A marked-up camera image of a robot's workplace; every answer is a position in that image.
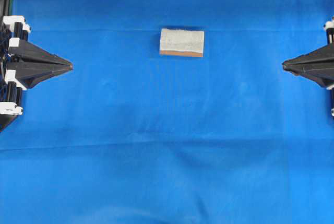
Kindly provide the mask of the black white gripper, image-left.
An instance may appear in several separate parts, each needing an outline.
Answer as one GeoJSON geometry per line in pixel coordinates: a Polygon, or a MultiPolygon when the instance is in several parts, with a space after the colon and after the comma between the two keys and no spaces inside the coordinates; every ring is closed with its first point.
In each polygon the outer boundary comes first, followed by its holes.
{"type": "Polygon", "coordinates": [[[1,16],[1,115],[22,115],[23,90],[73,70],[68,60],[26,41],[30,32],[24,16],[1,16]],[[50,64],[9,64],[13,55],[50,64]]]}

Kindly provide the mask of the black white gripper, image-right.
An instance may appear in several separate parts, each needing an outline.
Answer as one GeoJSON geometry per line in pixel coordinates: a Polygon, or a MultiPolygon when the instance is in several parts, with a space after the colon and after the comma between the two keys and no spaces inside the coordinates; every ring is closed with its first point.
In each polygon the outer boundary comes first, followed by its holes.
{"type": "Polygon", "coordinates": [[[314,81],[330,91],[331,115],[334,116],[333,106],[333,17],[324,24],[327,44],[307,54],[284,61],[283,69],[295,75],[314,81]]]}

